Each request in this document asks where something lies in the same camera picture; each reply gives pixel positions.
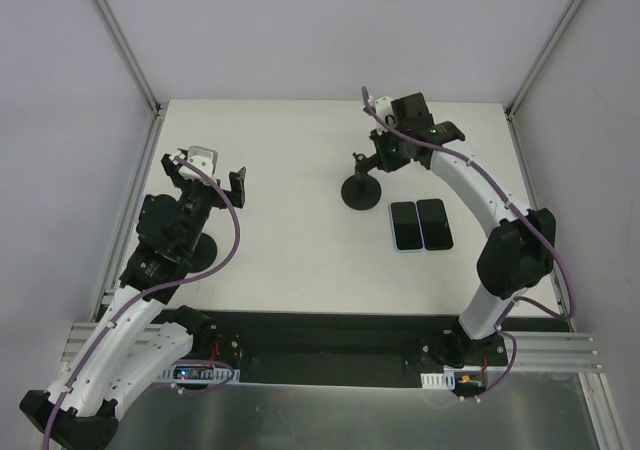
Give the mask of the black round base phone stand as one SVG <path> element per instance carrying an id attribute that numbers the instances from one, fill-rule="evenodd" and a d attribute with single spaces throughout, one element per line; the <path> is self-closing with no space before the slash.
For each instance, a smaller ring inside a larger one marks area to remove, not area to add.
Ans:
<path id="1" fill-rule="evenodd" d="M 218 246 L 208 234 L 202 233 L 192 255 L 188 258 L 188 272 L 199 273 L 213 265 L 218 255 Z"/>

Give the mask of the black clamp phone stand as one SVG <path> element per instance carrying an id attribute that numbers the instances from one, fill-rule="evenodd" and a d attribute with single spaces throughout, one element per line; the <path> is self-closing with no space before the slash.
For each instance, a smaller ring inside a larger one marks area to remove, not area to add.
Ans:
<path id="1" fill-rule="evenodd" d="M 367 211 L 374 208 L 382 196 L 382 187 L 369 172 L 376 169 L 379 156 L 373 154 L 354 153 L 354 173 L 342 184 L 340 195 L 343 202 L 356 211 Z"/>

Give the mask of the light blue smartphone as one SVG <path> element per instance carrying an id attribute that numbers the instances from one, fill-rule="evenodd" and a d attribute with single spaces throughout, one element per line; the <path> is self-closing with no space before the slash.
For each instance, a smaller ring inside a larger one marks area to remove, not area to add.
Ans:
<path id="1" fill-rule="evenodd" d="M 411 201 L 392 202 L 389 213 L 395 249 L 398 252 L 422 250 L 423 239 L 416 204 Z"/>

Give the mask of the black cased smartphone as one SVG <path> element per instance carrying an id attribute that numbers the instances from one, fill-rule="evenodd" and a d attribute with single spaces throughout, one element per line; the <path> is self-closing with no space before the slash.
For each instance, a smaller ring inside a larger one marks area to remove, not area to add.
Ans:
<path id="1" fill-rule="evenodd" d="M 454 242 L 444 202 L 441 199 L 424 199 L 418 200 L 416 206 L 425 249 L 452 249 Z"/>

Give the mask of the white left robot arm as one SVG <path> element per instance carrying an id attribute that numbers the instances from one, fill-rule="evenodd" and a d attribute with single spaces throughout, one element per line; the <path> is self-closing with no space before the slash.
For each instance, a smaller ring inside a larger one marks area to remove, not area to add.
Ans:
<path id="1" fill-rule="evenodd" d="M 218 256 L 204 231 L 212 209 L 237 212 L 245 204 L 245 175 L 229 175 L 224 190 L 214 173 L 218 154 L 199 146 L 166 154 L 161 165 L 179 197 L 144 197 L 135 232 L 138 244 L 119 277 L 111 303 L 64 373 L 44 390 L 30 390 L 20 410 L 42 434 L 43 448 L 104 449 L 130 405 L 162 371 L 188 357 L 204 365 L 212 348 L 211 323 L 187 306 L 172 311 L 156 337 L 135 355 L 130 348 L 183 285 L 222 270 L 235 256 Z"/>

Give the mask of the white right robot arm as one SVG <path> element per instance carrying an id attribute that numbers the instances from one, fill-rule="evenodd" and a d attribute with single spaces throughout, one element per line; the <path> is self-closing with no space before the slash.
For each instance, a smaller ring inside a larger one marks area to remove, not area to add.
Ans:
<path id="1" fill-rule="evenodd" d="M 424 97 L 372 99 L 364 110 L 376 122 L 369 167 L 390 173 L 417 162 L 446 183 L 481 226 L 486 243 L 478 258 L 479 287 L 456 323 L 431 348 L 453 365 L 473 364 L 513 306 L 553 268 L 556 220 L 506 192 L 478 162 L 466 136 L 451 121 L 435 122 Z"/>

